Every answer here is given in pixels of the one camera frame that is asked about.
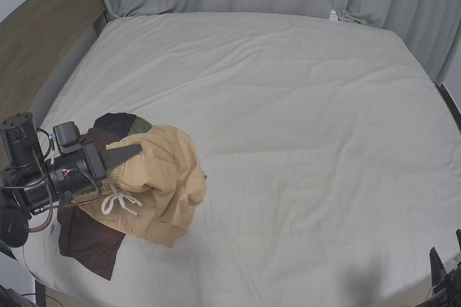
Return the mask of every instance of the white drawstring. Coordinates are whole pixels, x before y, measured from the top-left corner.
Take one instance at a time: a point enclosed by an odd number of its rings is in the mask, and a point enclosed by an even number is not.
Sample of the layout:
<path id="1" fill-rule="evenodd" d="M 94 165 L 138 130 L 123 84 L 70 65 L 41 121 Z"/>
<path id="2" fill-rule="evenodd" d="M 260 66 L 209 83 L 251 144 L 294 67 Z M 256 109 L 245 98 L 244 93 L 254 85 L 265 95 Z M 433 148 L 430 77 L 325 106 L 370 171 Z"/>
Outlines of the white drawstring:
<path id="1" fill-rule="evenodd" d="M 114 192 L 114 193 L 112 195 L 108 195 L 104 199 L 104 201 L 102 202 L 102 205 L 101 205 L 102 213 L 105 214 L 105 215 L 109 214 L 112 211 L 114 201 L 116 199 L 118 199 L 118 202 L 120 202 L 120 206 L 122 206 L 123 209 L 125 209 L 126 211 L 128 211 L 129 213 L 131 213 L 131 214 L 133 214 L 135 216 L 138 216 L 136 211 L 130 210 L 125 205 L 124 198 L 129 200 L 131 203 L 137 204 L 139 207 L 142 207 L 142 203 L 139 200 L 135 199 L 135 197 L 133 197 L 132 195 L 129 195 L 128 193 L 124 193 L 124 192 L 119 193 L 119 192 L 117 192 L 117 189 L 115 188 L 115 186 L 112 183 L 109 183 L 109 185 L 110 185 L 110 187 L 112 189 L 112 192 Z"/>

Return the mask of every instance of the wooden headboard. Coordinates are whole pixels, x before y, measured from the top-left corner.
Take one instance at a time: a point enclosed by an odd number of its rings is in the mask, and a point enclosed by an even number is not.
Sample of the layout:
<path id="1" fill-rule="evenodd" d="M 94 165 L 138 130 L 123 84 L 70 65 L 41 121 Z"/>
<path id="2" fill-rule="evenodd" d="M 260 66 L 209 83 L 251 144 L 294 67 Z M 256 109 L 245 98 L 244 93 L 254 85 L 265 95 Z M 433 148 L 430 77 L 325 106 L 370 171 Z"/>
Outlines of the wooden headboard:
<path id="1" fill-rule="evenodd" d="M 101 33 L 105 11 L 103 0 L 26 0 L 0 23 L 0 119 L 29 110 L 83 33 L 92 24 Z"/>

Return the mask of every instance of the mattress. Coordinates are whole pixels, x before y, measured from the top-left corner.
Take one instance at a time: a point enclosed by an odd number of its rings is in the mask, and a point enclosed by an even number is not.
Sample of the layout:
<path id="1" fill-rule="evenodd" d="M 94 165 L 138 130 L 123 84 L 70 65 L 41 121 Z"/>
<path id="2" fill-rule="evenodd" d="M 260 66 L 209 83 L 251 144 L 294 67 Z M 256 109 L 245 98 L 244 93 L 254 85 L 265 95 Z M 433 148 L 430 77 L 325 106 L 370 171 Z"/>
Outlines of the mattress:
<path id="1" fill-rule="evenodd" d="M 109 22 L 42 128 L 107 112 L 194 142 L 205 200 L 173 248 L 126 236 L 112 280 L 59 253 L 59 224 L 15 256 L 96 306 L 357 306 L 459 253 L 461 135 L 392 32 L 258 13 Z M 34 217 L 31 224 L 43 221 Z"/>

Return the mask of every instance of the wrinkled sheet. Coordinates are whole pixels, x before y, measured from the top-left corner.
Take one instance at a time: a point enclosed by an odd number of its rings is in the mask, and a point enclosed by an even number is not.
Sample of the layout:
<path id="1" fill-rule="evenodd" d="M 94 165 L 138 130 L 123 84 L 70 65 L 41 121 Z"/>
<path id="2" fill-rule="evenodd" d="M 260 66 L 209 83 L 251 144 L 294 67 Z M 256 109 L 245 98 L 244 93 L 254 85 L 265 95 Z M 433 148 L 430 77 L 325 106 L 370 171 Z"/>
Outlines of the wrinkled sheet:
<path id="1" fill-rule="evenodd" d="M 391 31 L 257 13 L 118 19 L 42 127 L 85 132 L 107 112 L 180 128 L 208 179 L 188 234 L 172 249 L 126 236 L 110 282 L 59 254 L 55 218 L 14 250 L 94 305 L 366 305 L 428 276 L 431 247 L 459 252 L 461 136 Z"/>

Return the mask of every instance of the bed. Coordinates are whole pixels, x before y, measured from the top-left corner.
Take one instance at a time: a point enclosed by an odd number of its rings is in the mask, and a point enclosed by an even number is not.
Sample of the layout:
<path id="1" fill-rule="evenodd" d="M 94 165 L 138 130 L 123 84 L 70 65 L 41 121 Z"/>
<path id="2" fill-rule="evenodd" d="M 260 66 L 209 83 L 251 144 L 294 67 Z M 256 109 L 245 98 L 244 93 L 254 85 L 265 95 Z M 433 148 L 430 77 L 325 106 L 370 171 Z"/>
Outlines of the bed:
<path id="1" fill-rule="evenodd" d="M 461 135 L 391 31 L 304 16 L 109 22 L 42 123 L 107 112 L 170 124 L 208 175 L 172 249 L 125 237 L 112 280 L 60 255 L 59 224 L 16 258 L 96 306 L 357 306 L 459 253 Z M 43 221 L 42 214 L 30 224 Z"/>

